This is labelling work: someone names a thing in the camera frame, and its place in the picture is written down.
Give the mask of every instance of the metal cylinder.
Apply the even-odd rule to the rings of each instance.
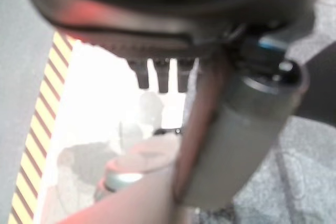
[[[273,78],[231,77],[180,196],[184,204],[225,207],[258,168],[308,87],[306,71],[287,63]]]

